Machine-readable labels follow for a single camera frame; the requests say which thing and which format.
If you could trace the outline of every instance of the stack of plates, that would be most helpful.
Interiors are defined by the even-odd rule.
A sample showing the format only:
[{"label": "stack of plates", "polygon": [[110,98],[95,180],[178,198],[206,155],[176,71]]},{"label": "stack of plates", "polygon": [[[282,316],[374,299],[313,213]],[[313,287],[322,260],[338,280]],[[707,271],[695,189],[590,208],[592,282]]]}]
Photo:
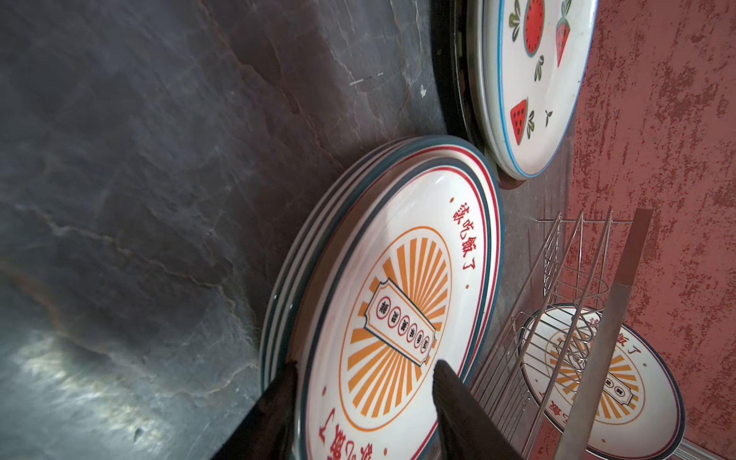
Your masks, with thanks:
[{"label": "stack of plates", "polygon": [[[575,110],[595,26],[597,0],[467,0],[459,7],[456,75],[471,138],[511,177],[544,171]],[[472,100],[472,109],[467,99]]]},{"label": "stack of plates", "polygon": [[[542,314],[522,360],[530,392],[539,403],[557,365],[559,350],[575,314],[574,305],[558,305]],[[585,309],[578,333],[570,343],[570,358],[562,362],[545,415],[563,431],[575,399],[589,351],[589,339],[601,320]],[[522,329],[528,337],[528,327]],[[684,405],[672,374],[644,339],[622,326],[609,367],[598,413],[590,432],[588,452],[608,460],[668,459],[682,441]]]},{"label": "stack of plates", "polygon": [[468,379],[492,316],[501,219],[483,155],[447,136],[382,146],[323,196],[287,255],[261,338],[264,389],[297,362],[298,459],[424,451],[434,364]]}]

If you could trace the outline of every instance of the dish rack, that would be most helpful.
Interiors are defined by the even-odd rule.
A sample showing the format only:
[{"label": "dish rack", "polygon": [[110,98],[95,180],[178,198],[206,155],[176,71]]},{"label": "dish rack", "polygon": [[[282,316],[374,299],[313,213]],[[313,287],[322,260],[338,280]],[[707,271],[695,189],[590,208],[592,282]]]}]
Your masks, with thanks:
[{"label": "dish rack", "polygon": [[[537,221],[542,234],[545,234],[542,249],[531,266],[509,318],[470,386],[473,397],[524,459],[528,459],[534,449],[545,416],[544,408],[550,404],[551,390],[563,363],[571,369],[579,369],[574,376],[568,375],[578,385],[571,389],[576,393],[576,399],[555,459],[577,459],[585,450],[611,359],[609,353],[606,362],[606,349],[612,353],[615,346],[651,215],[652,210],[638,209],[631,221],[614,220],[613,212],[609,210],[605,220],[586,219],[580,212],[574,220],[563,219],[559,214],[554,220]],[[620,261],[610,283],[606,279],[610,278],[607,275],[612,265],[612,236],[618,244],[623,240],[623,232],[628,233],[628,238],[623,251],[617,251]],[[569,331],[558,329],[565,334],[565,340],[557,344],[563,359],[557,360],[554,367],[541,360],[524,362],[528,347],[536,347],[538,340],[542,339],[536,334],[542,320],[541,313],[558,305],[576,307],[574,314],[567,314],[573,316],[570,324],[577,327]],[[581,316],[581,312],[591,310],[605,310],[600,324],[596,325],[595,338],[598,341],[595,351],[590,346],[594,338],[593,329]],[[530,340],[534,335],[537,335],[534,340],[537,343]],[[533,397],[523,377],[522,366],[539,370],[546,367],[543,373],[551,372],[544,394]],[[587,382],[579,386],[581,380]]]}]

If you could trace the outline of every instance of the red textured wall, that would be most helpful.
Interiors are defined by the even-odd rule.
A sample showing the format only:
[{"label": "red textured wall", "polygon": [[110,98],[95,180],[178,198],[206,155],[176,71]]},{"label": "red textured wall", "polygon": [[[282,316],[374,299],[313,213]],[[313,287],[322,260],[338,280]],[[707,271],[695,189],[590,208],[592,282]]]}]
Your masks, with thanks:
[{"label": "red textured wall", "polygon": [[[665,360],[685,437],[736,460],[736,1],[600,0],[570,215],[656,209],[626,322]],[[536,458],[552,458],[545,426]]]}]

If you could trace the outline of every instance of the gray marble surface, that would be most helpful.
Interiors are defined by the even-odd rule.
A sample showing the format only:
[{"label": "gray marble surface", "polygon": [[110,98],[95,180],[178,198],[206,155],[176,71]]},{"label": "gray marble surface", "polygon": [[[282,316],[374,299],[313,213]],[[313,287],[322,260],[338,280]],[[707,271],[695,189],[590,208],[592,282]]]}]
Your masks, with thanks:
[{"label": "gray marble surface", "polygon": [[[217,450],[311,207],[369,149],[454,123],[437,4],[0,2],[0,459]],[[502,193],[492,328],[571,155]]]}]

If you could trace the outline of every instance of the watermelon slice illustration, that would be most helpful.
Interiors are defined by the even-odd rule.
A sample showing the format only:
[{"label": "watermelon slice illustration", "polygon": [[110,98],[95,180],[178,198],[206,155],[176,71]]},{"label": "watermelon slice illustration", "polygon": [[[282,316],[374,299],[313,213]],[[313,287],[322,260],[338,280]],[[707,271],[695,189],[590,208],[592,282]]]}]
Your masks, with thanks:
[{"label": "watermelon slice illustration", "polygon": [[524,17],[524,46],[526,54],[534,56],[542,41],[542,30],[545,26],[545,0],[529,0]]},{"label": "watermelon slice illustration", "polygon": [[521,139],[524,137],[524,125],[526,124],[526,105],[529,99],[524,99],[511,109],[511,126],[516,136],[516,144],[521,145]]},{"label": "watermelon slice illustration", "polygon": [[567,37],[570,36],[570,25],[567,19],[562,18],[557,23],[557,31],[555,32],[555,40],[557,42],[557,67],[559,62],[562,60],[562,52],[565,50],[565,44],[567,43]]}]

